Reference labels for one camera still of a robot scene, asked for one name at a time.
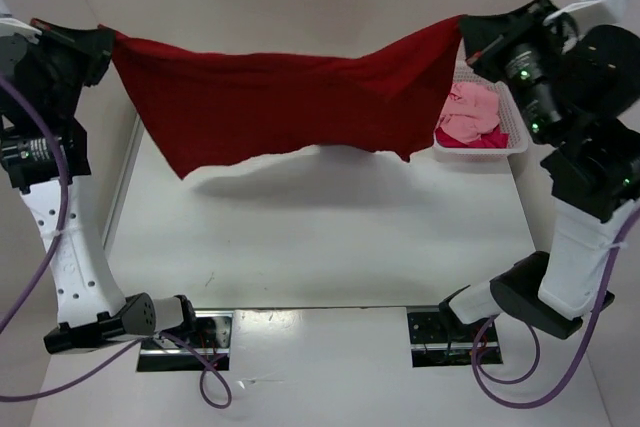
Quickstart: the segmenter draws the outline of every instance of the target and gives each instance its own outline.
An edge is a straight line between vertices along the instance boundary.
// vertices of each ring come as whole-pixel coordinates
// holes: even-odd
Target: red towel
[[[358,59],[193,53],[118,33],[113,62],[147,131],[184,178],[314,144],[393,151],[433,144],[451,89],[458,17]]]
[[[509,144],[509,134],[502,133],[500,126],[469,144],[454,139],[439,127],[436,129],[436,139],[438,144],[450,149],[506,149]]]

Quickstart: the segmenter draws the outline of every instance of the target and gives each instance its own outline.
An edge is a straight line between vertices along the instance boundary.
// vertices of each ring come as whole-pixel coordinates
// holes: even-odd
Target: white table
[[[435,304],[533,252],[506,160],[309,147],[180,181],[148,134],[113,230],[127,292],[198,307]]]
[[[142,130],[139,140],[110,243],[127,293],[184,293],[197,307],[434,304],[533,249],[506,161],[439,164],[427,151],[405,164],[310,148],[181,182]],[[515,377],[530,365],[532,342],[519,322],[498,320],[505,364],[491,369]],[[501,395],[548,392],[578,340],[543,336],[539,372]],[[132,351],[83,387],[40,400],[31,427],[610,425],[586,362],[560,398],[520,412],[484,397],[468,367],[412,368],[409,344],[401,307],[242,310],[224,373],[229,410],[200,399],[197,373],[135,373]],[[111,352],[53,357],[43,387]]]

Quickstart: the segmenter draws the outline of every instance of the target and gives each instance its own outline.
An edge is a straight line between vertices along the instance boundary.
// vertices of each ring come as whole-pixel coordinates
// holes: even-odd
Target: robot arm
[[[6,93],[0,93],[0,162],[38,225],[45,248],[61,240],[50,263],[58,299],[58,327],[45,336],[50,353],[94,350],[163,330],[193,330],[184,296],[125,297],[107,262],[94,220],[86,132],[74,119],[80,91],[106,72],[114,33],[64,29],[11,17],[0,1],[0,73],[36,108],[58,139],[69,174],[64,232],[57,232],[59,172],[42,133]]]
[[[593,309],[614,238],[640,197],[640,134],[617,120],[640,98],[640,39],[606,25],[625,7],[626,0],[582,0],[559,10],[535,0],[461,21],[467,63],[504,81],[534,142],[555,147],[541,165],[553,180],[557,218],[551,254],[536,252],[441,303],[452,335],[505,312],[566,339]],[[603,307],[612,301],[608,293]]]

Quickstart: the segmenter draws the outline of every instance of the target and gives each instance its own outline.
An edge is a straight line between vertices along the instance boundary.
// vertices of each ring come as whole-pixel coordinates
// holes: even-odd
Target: pink cloth
[[[500,97],[473,82],[455,82],[447,97],[438,126],[463,144],[479,140],[500,125]]]
[[[482,135],[478,140],[474,140],[470,144],[463,144],[438,128],[436,129],[436,140],[441,146],[450,149],[506,149],[509,144],[509,134],[500,132],[500,127],[496,127],[491,133]]]

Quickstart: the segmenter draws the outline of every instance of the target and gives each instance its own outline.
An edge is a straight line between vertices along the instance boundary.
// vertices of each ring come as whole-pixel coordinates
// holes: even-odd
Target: plastic basket
[[[529,146],[529,133],[520,118],[518,107],[511,97],[511,92],[502,82],[492,84],[478,77],[464,62],[456,62],[453,74],[454,82],[475,82],[484,85],[500,96],[500,129],[509,134],[506,149],[451,149],[438,144],[435,133],[433,135],[433,149],[435,158],[440,162],[482,162],[504,159],[511,154],[520,154]]]

